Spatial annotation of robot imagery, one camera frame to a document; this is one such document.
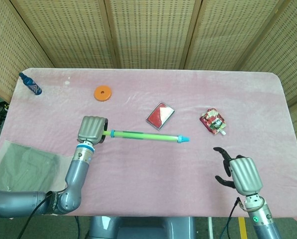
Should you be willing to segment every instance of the blue bottle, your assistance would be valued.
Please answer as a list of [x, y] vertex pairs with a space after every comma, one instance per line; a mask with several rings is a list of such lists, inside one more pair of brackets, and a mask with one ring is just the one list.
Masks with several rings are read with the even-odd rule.
[[30, 77], [27, 77], [22, 72], [19, 73], [19, 76], [21, 77], [23, 83], [35, 94], [40, 95], [42, 93], [41, 88], [34, 82], [33, 79]]

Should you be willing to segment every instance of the green plastic pen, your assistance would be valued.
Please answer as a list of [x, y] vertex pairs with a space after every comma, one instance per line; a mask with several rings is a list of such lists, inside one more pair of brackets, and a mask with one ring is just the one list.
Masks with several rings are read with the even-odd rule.
[[103, 135], [111, 136], [112, 138], [132, 138], [132, 139], [146, 139], [146, 140], [158, 140], [158, 141], [166, 141], [166, 142], [189, 142], [189, 138], [178, 135], [167, 135], [167, 134], [159, 134], [159, 133], [142, 133], [142, 132], [131, 132], [131, 131], [104, 131]]

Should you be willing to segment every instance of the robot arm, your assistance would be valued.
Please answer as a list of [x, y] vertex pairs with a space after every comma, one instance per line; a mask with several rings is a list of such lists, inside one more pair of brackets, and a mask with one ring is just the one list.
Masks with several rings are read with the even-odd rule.
[[67, 187], [60, 192], [5, 192], [0, 191], [0, 217], [29, 216], [45, 200], [36, 214], [67, 214], [81, 204], [81, 189], [94, 153], [93, 145], [105, 139], [107, 119], [85, 116], [82, 120], [78, 141], [65, 181]]
[[220, 184], [235, 188], [238, 193], [246, 196], [245, 208], [241, 202], [239, 205], [249, 214], [258, 239], [281, 239], [268, 204], [259, 195], [263, 185], [252, 158], [242, 155], [231, 158], [223, 148], [216, 147], [213, 149], [223, 156], [224, 169], [229, 177], [232, 176], [233, 181], [223, 180], [220, 176], [215, 178]]

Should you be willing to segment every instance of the pink tablecloth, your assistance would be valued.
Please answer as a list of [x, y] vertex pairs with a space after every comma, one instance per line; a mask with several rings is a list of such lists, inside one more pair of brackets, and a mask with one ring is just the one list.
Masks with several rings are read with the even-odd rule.
[[[279, 78], [272, 73], [181, 70], [27, 69], [42, 88], [33, 95], [18, 81], [0, 137], [72, 155], [83, 116], [108, 118], [115, 130], [157, 131], [145, 118], [159, 102], [175, 109], [160, 133], [189, 143], [107, 137], [96, 145], [81, 206], [71, 215], [228, 216], [238, 193], [221, 186], [225, 175], [215, 146], [252, 157], [275, 217], [297, 217], [297, 141]], [[106, 84], [106, 102], [93, 97]], [[199, 121], [215, 107], [226, 136]], [[235, 216], [246, 214], [237, 209]]]

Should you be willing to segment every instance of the orange disc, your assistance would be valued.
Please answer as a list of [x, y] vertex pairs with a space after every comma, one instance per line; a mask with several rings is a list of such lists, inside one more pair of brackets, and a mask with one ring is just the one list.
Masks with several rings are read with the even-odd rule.
[[112, 95], [112, 91], [108, 86], [99, 86], [94, 91], [94, 97], [98, 101], [107, 101]]

